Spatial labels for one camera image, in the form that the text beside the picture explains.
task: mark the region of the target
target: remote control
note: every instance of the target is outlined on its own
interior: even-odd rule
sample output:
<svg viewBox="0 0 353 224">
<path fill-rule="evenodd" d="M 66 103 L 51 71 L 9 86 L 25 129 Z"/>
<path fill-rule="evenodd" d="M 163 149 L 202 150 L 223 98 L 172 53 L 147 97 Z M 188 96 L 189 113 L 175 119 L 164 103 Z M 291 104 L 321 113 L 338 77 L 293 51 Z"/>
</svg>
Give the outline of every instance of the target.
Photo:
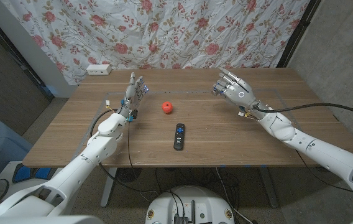
<svg viewBox="0 0 353 224">
<path fill-rule="evenodd" d="M 185 125 L 178 123 L 175 130 L 174 149 L 182 150 L 183 139 L 185 138 Z"/>
</svg>

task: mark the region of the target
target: gray wall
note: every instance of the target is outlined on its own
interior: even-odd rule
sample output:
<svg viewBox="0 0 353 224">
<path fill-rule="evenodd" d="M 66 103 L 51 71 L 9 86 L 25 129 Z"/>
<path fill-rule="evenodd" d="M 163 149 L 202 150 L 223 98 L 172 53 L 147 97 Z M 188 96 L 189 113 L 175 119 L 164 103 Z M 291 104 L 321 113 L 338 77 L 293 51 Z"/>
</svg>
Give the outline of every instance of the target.
<svg viewBox="0 0 353 224">
<path fill-rule="evenodd" d="M 57 66 L 0 1 L 0 28 L 56 97 L 70 97 L 77 86 L 69 85 Z"/>
<path fill-rule="evenodd" d="M 288 67 L 323 102 L 353 107 L 353 1 L 322 1 Z M 353 134 L 353 113 L 332 112 Z"/>
</svg>

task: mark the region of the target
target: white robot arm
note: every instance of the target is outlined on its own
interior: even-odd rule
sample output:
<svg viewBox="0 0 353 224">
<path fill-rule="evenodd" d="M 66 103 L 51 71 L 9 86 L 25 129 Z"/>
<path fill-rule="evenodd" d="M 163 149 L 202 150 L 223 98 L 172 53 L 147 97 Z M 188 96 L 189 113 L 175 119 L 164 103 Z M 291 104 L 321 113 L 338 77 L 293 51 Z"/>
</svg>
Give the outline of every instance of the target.
<svg viewBox="0 0 353 224">
<path fill-rule="evenodd" d="M 132 73 L 122 105 L 99 125 L 99 131 L 89 139 L 84 151 L 48 182 L 21 190 L 3 201 L 0 217 L 62 215 L 70 198 L 91 171 L 114 153 L 122 138 L 121 130 L 136 116 L 137 111 L 133 109 L 148 90 L 142 77 L 135 81 Z"/>
<path fill-rule="evenodd" d="M 250 85 L 228 70 L 222 69 L 219 76 L 221 79 L 213 86 L 215 95 L 248 110 L 270 135 L 338 175 L 353 190 L 353 153 L 294 128 L 281 113 L 264 112 L 272 108 L 257 100 Z"/>
</svg>

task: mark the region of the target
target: wooden table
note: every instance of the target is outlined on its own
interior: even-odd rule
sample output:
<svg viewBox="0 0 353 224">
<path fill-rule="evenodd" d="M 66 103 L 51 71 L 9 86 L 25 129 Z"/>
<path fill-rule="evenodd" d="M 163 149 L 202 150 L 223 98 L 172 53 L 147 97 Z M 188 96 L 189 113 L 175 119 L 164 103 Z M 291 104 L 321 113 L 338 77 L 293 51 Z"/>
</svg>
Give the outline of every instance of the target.
<svg viewBox="0 0 353 224">
<path fill-rule="evenodd" d="M 232 69 L 247 81 L 258 99 L 273 108 L 320 102 L 298 74 L 287 68 Z M 150 88 L 130 126 L 135 167 L 302 166 L 294 150 L 271 137 L 256 121 L 237 115 L 238 107 L 209 93 L 218 69 L 113 70 L 88 76 L 23 160 L 29 167 L 63 167 L 86 145 L 95 117 L 110 100 L 118 108 L 131 72 L 143 75 Z M 171 101 L 172 114 L 161 104 Z M 353 136 L 325 107 L 283 113 L 302 131 L 353 152 Z M 173 149 L 175 125 L 185 123 L 182 151 Z M 129 167 L 127 128 L 105 166 Z M 309 164 L 315 164 L 305 158 Z"/>
</svg>

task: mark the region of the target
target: floral curtain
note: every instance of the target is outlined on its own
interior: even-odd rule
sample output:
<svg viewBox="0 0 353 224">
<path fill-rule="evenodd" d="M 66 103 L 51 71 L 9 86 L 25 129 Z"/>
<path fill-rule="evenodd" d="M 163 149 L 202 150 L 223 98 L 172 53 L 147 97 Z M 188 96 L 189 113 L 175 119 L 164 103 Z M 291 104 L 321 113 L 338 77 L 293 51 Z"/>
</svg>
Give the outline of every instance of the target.
<svg viewBox="0 0 353 224">
<path fill-rule="evenodd" d="M 89 64 L 274 67 L 309 0 L 2 0 L 66 81 Z"/>
</svg>

